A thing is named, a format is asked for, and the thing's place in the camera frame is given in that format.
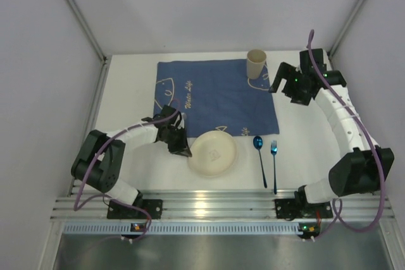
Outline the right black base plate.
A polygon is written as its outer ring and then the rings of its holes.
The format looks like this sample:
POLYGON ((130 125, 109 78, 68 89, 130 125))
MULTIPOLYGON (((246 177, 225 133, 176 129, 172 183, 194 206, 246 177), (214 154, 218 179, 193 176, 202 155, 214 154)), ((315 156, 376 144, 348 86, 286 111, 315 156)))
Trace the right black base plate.
POLYGON ((275 212, 277 219, 292 221, 295 219, 321 219, 333 218, 329 202, 321 204, 301 205, 295 199, 275 199, 275 212))

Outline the blue cloth placemat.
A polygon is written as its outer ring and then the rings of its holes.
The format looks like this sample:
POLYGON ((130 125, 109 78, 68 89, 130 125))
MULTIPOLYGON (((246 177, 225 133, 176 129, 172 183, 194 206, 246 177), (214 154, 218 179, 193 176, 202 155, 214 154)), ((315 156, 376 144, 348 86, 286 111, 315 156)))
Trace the blue cloth placemat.
POLYGON ((157 64, 154 113, 173 103, 186 115, 187 135, 219 130, 234 137, 275 135, 279 126, 268 69, 247 77, 244 59, 157 64))

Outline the blue metal fork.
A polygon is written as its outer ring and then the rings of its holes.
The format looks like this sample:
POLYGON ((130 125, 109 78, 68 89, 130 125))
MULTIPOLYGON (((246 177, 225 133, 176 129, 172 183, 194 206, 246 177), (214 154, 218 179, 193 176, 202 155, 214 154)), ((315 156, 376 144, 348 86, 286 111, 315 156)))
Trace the blue metal fork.
POLYGON ((277 169, 276 169, 276 155, 278 152, 278 148, 277 148, 277 141, 273 140, 271 142, 271 147, 270 147, 270 152, 272 154, 273 157, 273 193, 276 195, 278 192, 277 189, 277 169))

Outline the beige cup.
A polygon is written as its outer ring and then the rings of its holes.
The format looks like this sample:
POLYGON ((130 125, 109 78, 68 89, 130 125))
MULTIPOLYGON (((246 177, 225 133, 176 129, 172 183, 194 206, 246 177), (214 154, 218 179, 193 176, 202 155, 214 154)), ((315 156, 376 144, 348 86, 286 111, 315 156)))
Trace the beige cup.
POLYGON ((250 79, 259 78, 266 63, 266 53, 260 49, 253 49, 247 53, 246 69, 247 77, 250 79))

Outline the aluminium frame rail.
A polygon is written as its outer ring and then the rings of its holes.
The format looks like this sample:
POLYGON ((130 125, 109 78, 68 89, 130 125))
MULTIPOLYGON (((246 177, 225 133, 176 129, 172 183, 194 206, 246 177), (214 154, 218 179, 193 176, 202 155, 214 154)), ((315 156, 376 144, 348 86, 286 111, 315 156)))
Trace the aluminium frame rail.
MULTIPOLYGON (((162 220, 236 220, 276 221, 276 199, 292 199, 293 191, 280 190, 274 195, 271 190, 190 190, 147 191, 145 199, 163 201, 162 220)), ((107 218, 107 199, 94 198, 79 211, 73 210, 77 197, 74 191, 69 197, 58 197, 51 211, 53 221, 101 220, 107 218)), ((341 217, 347 222, 370 222, 378 211, 377 194, 357 194, 342 199, 341 217)))

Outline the dark blue spoon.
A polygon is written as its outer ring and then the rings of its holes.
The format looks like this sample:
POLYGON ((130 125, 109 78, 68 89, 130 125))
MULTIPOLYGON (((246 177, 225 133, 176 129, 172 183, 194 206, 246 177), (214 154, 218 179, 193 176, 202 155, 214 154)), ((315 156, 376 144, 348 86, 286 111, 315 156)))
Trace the dark blue spoon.
POLYGON ((261 174, 262 174, 262 179, 263 179, 263 186, 265 188, 268 188, 266 176, 265 176, 265 171, 264 171, 264 166, 263 166, 263 159, 261 155, 261 149, 263 147, 263 139, 260 136, 255 136, 252 140, 254 148, 258 151, 259 154, 259 161, 260 161, 260 166, 261 166, 261 174))

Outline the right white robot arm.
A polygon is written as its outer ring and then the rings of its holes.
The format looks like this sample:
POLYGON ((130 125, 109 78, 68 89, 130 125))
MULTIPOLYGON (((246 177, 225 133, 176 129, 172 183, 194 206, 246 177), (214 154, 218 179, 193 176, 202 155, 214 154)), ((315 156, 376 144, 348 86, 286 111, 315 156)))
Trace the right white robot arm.
POLYGON ((269 91, 275 93, 282 80, 282 89, 294 104, 311 101, 323 111, 338 143, 340 160, 326 177, 303 185, 292 199, 277 199, 279 219, 332 217, 330 201, 352 194, 380 190, 394 162, 390 148, 381 148, 358 124, 359 114, 352 105, 347 83, 338 70, 327 70, 323 50, 301 51, 299 67, 280 63, 269 91))

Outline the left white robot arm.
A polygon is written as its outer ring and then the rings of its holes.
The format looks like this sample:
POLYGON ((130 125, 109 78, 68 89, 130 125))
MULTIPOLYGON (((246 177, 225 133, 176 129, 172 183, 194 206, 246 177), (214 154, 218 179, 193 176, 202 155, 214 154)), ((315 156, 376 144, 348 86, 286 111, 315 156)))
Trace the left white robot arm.
POLYGON ((142 192, 131 186, 126 177, 132 170, 133 151, 156 142, 165 143, 170 154, 192 156, 184 116, 179 109, 165 105, 160 113, 122 130, 90 131, 71 168, 74 179, 81 181, 73 210, 78 211, 93 199, 80 200, 88 185, 99 192, 98 197, 146 213, 140 208, 142 192))

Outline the cream round plate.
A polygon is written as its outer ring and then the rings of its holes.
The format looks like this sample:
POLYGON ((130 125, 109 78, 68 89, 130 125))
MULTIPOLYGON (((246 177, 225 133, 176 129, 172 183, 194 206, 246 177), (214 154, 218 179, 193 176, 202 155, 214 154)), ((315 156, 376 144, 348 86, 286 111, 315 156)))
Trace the cream round plate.
POLYGON ((187 165, 191 171, 205 178, 216 178, 229 171, 238 156, 237 143, 224 131, 203 133, 193 141, 187 165))

